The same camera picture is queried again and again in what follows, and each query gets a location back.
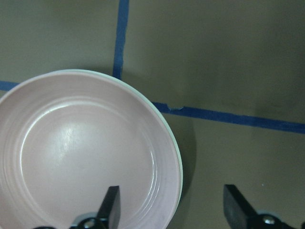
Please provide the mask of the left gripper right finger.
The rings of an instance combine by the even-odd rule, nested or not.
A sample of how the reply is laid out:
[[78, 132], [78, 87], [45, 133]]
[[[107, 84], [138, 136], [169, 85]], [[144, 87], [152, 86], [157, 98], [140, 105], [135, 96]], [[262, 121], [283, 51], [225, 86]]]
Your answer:
[[224, 216], [232, 229], [291, 229], [287, 223], [269, 213], [257, 213], [235, 185], [223, 188]]

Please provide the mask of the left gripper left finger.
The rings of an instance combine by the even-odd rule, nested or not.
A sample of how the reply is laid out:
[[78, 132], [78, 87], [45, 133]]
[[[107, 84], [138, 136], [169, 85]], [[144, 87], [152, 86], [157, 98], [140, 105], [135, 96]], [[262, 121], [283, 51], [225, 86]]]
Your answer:
[[70, 229], [117, 229], [121, 218], [121, 195], [119, 186], [111, 186], [95, 217], [73, 223]]

